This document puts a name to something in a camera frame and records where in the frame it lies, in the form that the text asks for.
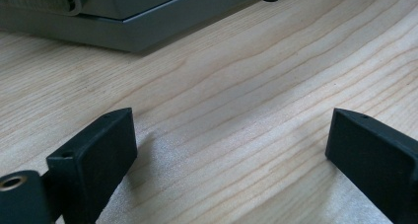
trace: gray device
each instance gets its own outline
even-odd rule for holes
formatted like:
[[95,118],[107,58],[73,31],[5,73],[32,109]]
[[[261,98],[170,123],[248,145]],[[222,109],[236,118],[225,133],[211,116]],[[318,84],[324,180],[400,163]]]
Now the gray device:
[[0,0],[0,28],[139,51],[243,1]]

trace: light wood surface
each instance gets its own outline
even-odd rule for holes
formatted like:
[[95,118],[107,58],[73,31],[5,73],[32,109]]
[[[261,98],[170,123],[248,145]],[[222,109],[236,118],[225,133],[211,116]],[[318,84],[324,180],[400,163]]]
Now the light wood surface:
[[418,139],[418,0],[253,0],[142,53],[0,32],[1,175],[132,107],[99,223],[389,223],[324,157],[335,107]]

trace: screw hole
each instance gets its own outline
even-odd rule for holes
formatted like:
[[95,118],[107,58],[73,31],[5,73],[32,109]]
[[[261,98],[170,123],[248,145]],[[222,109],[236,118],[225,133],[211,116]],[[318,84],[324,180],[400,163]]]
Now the screw hole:
[[74,156],[74,153],[70,152],[70,151],[64,152],[64,153],[61,154],[61,157],[63,157],[63,158],[72,158],[73,156]]
[[28,179],[27,177],[23,177],[23,176],[9,178],[6,181],[3,181],[0,183],[0,191],[8,191],[16,187],[19,187],[27,179]]

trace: gray printer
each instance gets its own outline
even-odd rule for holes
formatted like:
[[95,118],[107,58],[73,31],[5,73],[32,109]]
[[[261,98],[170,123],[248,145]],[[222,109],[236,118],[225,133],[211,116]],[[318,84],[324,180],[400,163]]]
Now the gray printer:
[[139,51],[243,1],[0,0],[0,29]]

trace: wooden table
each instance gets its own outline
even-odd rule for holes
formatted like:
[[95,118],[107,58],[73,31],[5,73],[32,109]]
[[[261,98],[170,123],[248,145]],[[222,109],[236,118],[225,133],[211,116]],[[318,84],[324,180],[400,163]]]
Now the wooden table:
[[417,0],[252,0],[146,52],[0,32],[1,175],[132,107],[99,223],[387,223],[325,159],[333,108],[418,139]]

